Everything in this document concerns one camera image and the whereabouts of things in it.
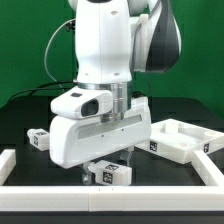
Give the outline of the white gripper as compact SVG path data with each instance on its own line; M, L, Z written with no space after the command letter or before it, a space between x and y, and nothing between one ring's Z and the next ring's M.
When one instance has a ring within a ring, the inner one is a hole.
M148 99L134 98L131 109L119 122L102 123L99 117L73 120L56 116L50 125L50 158L63 168L82 164L82 182L92 184L95 176L88 161L124 149L121 157L129 166L133 145L148 140L150 135Z

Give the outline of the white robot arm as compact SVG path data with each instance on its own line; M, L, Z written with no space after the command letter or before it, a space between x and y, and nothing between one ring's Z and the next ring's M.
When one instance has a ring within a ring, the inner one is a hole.
M92 182L91 161L151 134L146 97L132 96L132 73L165 72L181 52L170 0L68 0L76 12L77 85L51 102L50 158L80 165Z

